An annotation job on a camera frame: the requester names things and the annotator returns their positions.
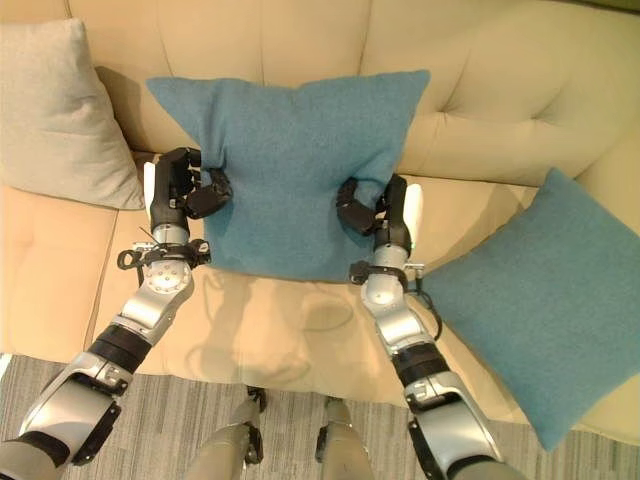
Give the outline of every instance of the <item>throw pillow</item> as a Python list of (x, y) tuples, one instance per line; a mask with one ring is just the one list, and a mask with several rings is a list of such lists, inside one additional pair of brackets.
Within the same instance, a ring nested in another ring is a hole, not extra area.
[(131, 153), (78, 19), (1, 25), (3, 182), (115, 208), (144, 206)]
[(153, 78), (156, 99), (224, 168), (234, 192), (205, 220), (213, 264), (258, 275), (346, 281), (371, 238), (343, 227), (340, 186), (373, 208), (399, 160), (425, 71), (347, 77), (297, 89), (236, 79)]
[(640, 238), (559, 170), (527, 210), (424, 285), (548, 450), (639, 371)]

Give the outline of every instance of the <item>sofa backrest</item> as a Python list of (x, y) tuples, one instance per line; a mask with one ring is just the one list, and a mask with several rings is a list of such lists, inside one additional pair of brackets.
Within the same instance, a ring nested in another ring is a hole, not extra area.
[(131, 147), (193, 145), (145, 79), (296, 86), (428, 69), (399, 171), (539, 185), (640, 117), (640, 16), (523, 0), (3, 0), (2, 20), (74, 16)]

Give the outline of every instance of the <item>blue pillow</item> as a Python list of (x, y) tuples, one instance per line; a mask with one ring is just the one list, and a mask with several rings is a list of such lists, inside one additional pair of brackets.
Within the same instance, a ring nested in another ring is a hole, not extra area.
[[(349, 178), (373, 208), (400, 158), (426, 71), (347, 77), (297, 89), (236, 79), (152, 78), (158, 102), (223, 167), (234, 196), (205, 219), (217, 267), (346, 281), (371, 238), (343, 227), (335, 199)], [(210, 181), (204, 175), (204, 184)]]
[(640, 238), (552, 169), (533, 204), (424, 278), (553, 449), (640, 370)]

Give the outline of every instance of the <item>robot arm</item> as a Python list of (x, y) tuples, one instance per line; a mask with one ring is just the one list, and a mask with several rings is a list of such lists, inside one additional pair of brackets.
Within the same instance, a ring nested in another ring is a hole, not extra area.
[[(373, 234), (375, 246), (373, 264), (352, 265), (351, 281), (362, 285), (363, 304), (404, 386), (413, 413), (409, 432), (425, 475), (430, 480), (523, 479), (502, 463), (485, 416), (405, 301), (404, 269), (412, 250), (411, 232), (420, 220), (413, 202), (405, 208), (405, 197), (416, 201), (416, 193), (406, 196), (406, 181), (394, 175), (377, 212), (366, 211), (353, 198), (354, 182), (349, 180), (338, 195), (338, 215), (361, 233)], [(419, 210), (421, 198), (417, 201)]]
[(231, 197), (222, 171), (200, 187), (200, 152), (177, 149), (155, 166), (150, 205), (153, 243), (122, 252), (118, 266), (138, 270), (139, 288), (85, 352), (45, 387), (19, 437), (0, 444), (0, 479), (56, 480), (69, 464), (83, 465), (111, 433), (124, 394), (149, 350), (193, 292), (191, 270), (208, 263), (207, 242), (189, 242), (187, 216), (214, 213)]

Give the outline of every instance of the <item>black cable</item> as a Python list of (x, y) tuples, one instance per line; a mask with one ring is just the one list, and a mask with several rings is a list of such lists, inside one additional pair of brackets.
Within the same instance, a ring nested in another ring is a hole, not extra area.
[(433, 317), (436, 319), (436, 325), (438, 327), (438, 330), (435, 336), (433, 337), (433, 340), (437, 341), (440, 338), (440, 335), (442, 335), (442, 317), (440, 316), (440, 313), (438, 312), (435, 305), (433, 304), (433, 299), (431, 298), (431, 295), (429, 295), (427, 292), (425, 292), (422, 289), (422, 277), (419, 277), (416, 275), (416, 288), (409, 290), (409, 293), (415, 294), (418, 297), (420, 297), (426, 304), (427, 309), (432, 313)]

